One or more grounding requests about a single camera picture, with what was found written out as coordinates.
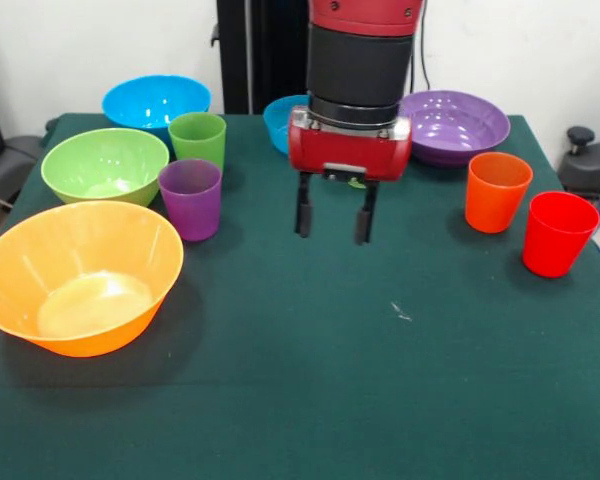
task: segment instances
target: orange bowl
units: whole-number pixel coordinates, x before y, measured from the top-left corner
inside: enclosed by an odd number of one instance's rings
[[[147,328],[183,258],[176,230],[147,208],[42,212],[0,237],[0,330],[70,357],[112,352]]]

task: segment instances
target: small white debris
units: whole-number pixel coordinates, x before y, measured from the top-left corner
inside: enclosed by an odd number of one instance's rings
[[[398,314],[398,318],[407,320],[409,322],[412,321],[411,317],[409,315],[407,315],[406,313],[404,313],[396,302],[391,302],[391,306],[393,307],[393,310]]]

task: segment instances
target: orange cup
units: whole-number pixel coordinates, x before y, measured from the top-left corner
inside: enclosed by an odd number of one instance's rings
[[[511,225],[531,180],[533,170],[508,153],[480,154],[469,163],[465,218],[483,233],[500,233]]]

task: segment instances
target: white wall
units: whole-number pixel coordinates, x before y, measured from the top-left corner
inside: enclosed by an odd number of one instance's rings
[[[0,123],[42,133],[63,112],[99,112],[114,85],[151,73],[194,77],[222,111],[215,0],[0,0]]]
[[[600,138],[600,0],[429,0],[434,88],[483,96],[527,116],[552,161],[564,131]],[[215,0],[0,0],[0,119],[40,132],[66,111],[96,112],[114,84],[154,72],[193,76],[222,109]],[[419,79],[417,86],[422,88]]]
[[[600,0],[429,1],[433,88],[524,114],[554,164],[569,126],[590,126],[600,139]]]

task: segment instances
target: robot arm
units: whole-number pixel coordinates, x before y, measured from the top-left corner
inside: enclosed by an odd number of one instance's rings
[[[289,125],[300,172],[296,233],[309,236],[311,175],[367,186],[356,243],[369,243],[378,183],[400,178],[411,124],[398,118],[423,0],[310,0],[309,107]]]

